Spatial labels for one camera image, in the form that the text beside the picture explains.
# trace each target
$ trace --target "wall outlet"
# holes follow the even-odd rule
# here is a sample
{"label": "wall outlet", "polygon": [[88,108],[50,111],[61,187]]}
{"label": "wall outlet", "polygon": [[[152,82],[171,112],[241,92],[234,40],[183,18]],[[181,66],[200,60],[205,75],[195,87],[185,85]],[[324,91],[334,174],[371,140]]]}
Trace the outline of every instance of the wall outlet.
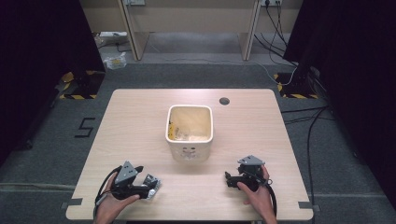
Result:
{"label": "wall outlet", "polygon": [[[282,6],[282,0],[269,0],[270,7]],[[262,7],[265,7],[265,0],[262,0]]]}

